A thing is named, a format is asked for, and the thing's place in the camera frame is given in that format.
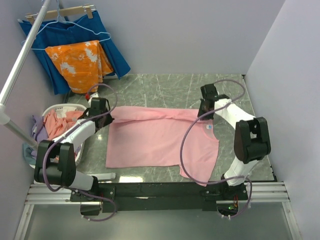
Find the black base beam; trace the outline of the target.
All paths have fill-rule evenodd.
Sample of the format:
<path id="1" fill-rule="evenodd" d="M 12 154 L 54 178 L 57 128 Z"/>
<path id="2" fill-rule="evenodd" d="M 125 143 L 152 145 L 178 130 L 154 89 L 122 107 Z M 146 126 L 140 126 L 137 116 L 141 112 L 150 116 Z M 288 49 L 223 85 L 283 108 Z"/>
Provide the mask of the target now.
<path id="1" fill-rule="evenodd" d="M 104 213 L 118 211 L 194 210 L 216 211 L 219 201 L 246 201 L 246 186 L 227 183 L 201 186 L 195 182 L 100 183 L 98 198 L 73 191 L 72 203 L 98 205 Z"/>

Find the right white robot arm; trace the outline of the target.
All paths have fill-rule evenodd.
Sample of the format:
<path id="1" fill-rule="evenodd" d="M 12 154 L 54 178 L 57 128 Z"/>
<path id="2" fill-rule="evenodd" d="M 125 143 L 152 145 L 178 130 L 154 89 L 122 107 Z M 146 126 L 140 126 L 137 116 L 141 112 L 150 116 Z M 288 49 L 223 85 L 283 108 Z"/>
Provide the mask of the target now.
<path id="1" fill-rule="evenodd" d="M 225 94 L 219 94 L 213 83 L 200 88 L 202 98 L 198 117 L 212 120 L 214 115 L 222 117 L 234 128 L 233 150 L 235 158 L 229 169 L 222 176 L 227 179 L 219 187 L 222 198 L 230 200 L 237 194 L 237 187 L 245 180 L 252 168 L 271 152 L 271 142 L 267 120 L 255 117 L 238 107 Z"/>

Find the orange tie-dye cloth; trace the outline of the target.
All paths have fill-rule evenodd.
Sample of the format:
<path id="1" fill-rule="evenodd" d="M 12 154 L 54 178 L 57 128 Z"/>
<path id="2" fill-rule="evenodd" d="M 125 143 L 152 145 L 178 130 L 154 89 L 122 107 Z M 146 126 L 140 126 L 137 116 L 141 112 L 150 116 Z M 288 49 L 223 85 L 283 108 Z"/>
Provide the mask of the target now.
<path id="1" fill-rule="evenodd" d="M 114 71 L 98 40 L 49 46 L 45 52 L 76 94 L 96 92 L 103 76 Z"/>

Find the pink t-shirt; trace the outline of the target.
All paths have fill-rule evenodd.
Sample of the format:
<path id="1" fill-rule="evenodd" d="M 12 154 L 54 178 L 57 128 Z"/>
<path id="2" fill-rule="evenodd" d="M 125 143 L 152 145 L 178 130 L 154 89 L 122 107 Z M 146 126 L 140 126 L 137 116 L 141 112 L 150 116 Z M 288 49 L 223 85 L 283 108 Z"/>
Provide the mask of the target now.
<path id="1" fill-rule="evenodd" d="M 213 125 L 198 121 L 183 140 L 198 110 L 119 106 L 111 116 L 107 168 L 179 166 L 184 178 L 210 180 L 219 153 Z"/>

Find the salmon orange t-shirt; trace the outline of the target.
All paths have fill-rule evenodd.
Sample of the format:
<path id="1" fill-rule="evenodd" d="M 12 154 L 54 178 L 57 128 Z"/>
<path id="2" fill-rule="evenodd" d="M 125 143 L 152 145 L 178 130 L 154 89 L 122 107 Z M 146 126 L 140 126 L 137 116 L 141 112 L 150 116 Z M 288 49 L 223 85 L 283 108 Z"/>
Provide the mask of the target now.
<path id="1" fill-rule="evenodd" d="M 81 110 L 67 111 L 64 117 L 58 117 L 58 111 L 52 109 L 44 118 L 44 126 L 48 133 L 47 140 L 53 140 L 64 134 L 76 124 L 78 118 L 83 114 Z"/>

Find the wooden clip hanger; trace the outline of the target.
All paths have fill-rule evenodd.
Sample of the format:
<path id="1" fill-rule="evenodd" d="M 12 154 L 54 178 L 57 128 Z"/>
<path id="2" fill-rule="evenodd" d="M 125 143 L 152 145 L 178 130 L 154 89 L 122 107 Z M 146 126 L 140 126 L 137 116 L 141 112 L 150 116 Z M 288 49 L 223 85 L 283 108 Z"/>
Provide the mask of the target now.
<path id="1" fill-rule="evenodd" d="M 93 4 L 85 4 L 79 6 L 73 6 L 68 8 L 62 8 L 60 10 L 47 10 L 44 20 L 53 20 L 60 14 L 67 21 L 67 17 L 75 15 L 87 15 L 89 19 L 93 18 L 93 12 L 96 11 L 96 6 Z"/>

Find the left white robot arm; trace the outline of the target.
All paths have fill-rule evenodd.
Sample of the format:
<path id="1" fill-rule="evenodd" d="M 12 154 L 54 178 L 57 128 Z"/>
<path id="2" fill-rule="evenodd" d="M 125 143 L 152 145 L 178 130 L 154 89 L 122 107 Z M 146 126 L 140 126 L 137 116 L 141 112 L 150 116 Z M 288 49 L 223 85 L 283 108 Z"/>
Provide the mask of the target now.
<path id="1" fill-rule="evenodd" d="M 94 97 L 90 107 L 81 113 L 70 129 L 53 140 L 42 140 L 38 145 L 34 180 L 81 190 L 88 201 L 96 200 L 100 195 L 98 178 L 77 170 L 75 150 L 114 121 L 112 110 L 107 99 Z"/>

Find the silver clothes rack pole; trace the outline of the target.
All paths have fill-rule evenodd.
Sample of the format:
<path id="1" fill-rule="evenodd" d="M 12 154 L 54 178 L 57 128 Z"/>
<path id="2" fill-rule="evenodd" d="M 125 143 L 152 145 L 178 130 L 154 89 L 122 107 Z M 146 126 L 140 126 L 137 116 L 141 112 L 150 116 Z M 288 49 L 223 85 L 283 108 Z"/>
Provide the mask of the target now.
<path id="1" fill-rule="evenodd" d="M 17 137 L 19 137 L 21 140 L 26 142 L 30 147 L 32 147 L 34 150 L 38 149 L 38 143 L 30 137 L 28 134 L 26 134 L 17 124 L 15 124 L 10 117 L 5 113 L 6 111 L 6 102 L 10 96 L 10 93 L 13 90 L 13 87 L 16 83 L 16 80 L 18 79 L 18 76 L 22 70 L 22 67 L 25 63 L 25 60 L 27 59 L 27 56 L 31 50 L 31 47 L 35 41 L 36 35 L 38 33 L 38 30 L 40 28 L 40 25 L 48 11 L 48 5 L 50 4 L 50 0 L 46 0 L 42 7 L 40 8 L 39 13 L 37 14 L 36 19 L 34 20 L 34 23 L 31 27 L 31 30 L 29 34 L 27 35 L 27 38 L 24 42 L 24 45 L 22 46 L 18 57 L 7 77 L 7 80 L 0 92 L 0 124 L 2 126 L 5 126 L 8 130 L 10 130 L 12 133 L 14 133 Z"/>

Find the white laundry basket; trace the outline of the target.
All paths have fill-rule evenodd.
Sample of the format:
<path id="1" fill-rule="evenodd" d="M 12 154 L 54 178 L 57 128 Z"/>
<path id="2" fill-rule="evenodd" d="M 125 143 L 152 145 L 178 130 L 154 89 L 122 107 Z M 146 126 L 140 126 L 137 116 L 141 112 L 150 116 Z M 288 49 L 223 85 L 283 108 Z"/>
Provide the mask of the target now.
<path id="1" fill-rule="evenodd" d="M 69 130 L 76 123 L 78 118 L 84 113 L 86 107 L 81 104 L 62 103 L 48 107 L 42 116 L 33 115 L 33 127 L 31 137 L 40 143 L 42 140 L 51 140 L 59 137 Z M 33 150 L 27 143 L 23 146 L 24 160 L 31 168 L 35 168 L 37 152 Z M 82 157 L 84 143 L 82 143 L 74 152 L 75 165 L 77 166 Z"/>

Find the lavender garment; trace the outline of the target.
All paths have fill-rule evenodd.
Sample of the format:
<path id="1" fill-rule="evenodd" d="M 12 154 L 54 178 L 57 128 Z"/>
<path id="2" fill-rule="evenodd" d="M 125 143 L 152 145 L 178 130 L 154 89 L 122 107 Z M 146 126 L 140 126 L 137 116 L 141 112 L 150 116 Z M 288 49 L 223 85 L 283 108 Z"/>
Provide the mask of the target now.
<path id="1" fill-rule="evenodd" d="M 33 115 L 33 127 L 31 129 L 31 136 L 37 142 L 40 143 L 43 140 L 48 139 L 48 132 L 45 128 L 44 117 Z"/>

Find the grey blue garment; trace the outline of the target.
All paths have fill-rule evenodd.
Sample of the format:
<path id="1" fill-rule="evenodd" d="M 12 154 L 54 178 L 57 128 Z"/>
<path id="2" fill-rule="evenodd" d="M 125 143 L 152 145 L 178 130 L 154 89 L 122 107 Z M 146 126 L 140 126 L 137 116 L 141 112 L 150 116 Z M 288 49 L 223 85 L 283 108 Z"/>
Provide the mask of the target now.
<path id="1" fill-rule="evenodd" d="M 37 160 L 37 151 L 31 148 L 27 143 L 23 143 L 22 153 L 25 162 L 31 167 L 35 167 Z"/>

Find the aluminium rail frame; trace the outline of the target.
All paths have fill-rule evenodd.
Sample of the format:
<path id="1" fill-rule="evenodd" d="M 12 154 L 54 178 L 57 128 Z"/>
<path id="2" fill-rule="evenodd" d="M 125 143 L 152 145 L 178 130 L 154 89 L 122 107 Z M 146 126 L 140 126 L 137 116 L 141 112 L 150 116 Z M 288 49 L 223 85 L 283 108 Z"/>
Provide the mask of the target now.
<path id="1" fill-rule="evenodd" d="M 23 240 L 36 205 L 66 205 L 71 204 L 71 191 L 60 189 L 50 191 L 45 184 L 32 184 L 24 201 L 24 209 L 15 234 L 15 240 Z M 288 191 L 283 182 L 253 182 L 251 203 L 282 203 L 291 236 L 294 240 L 301 240 L 297 220 L 292 209 Z"/>

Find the blue pleated skirt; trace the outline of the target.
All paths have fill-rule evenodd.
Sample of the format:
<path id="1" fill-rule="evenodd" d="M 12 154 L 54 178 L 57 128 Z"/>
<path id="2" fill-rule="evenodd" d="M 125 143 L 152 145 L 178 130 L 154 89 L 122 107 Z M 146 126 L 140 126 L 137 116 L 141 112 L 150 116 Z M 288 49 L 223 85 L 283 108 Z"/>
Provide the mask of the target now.
<path id="1" fill-rule="evenodd" d="M 58 72 L 44 49 L 47 47 L 76 44 L 86 41 L 99 40 L 113 67 L 111 76 L 117 75 L 120 79 L 131 70 L 129 64 L 120 53 L 112 39 L 109 38 L 107 30 L 103 25 L 97 11 L 93 12 L 93 18 L 87 15 L 73 22 L 56 22 L 54 20 L 44 21 L 40 25 L 32 48 L 38 61 L 47 73 L 55 95 L 66 94 L 71 89 L 66 80 Z"/>

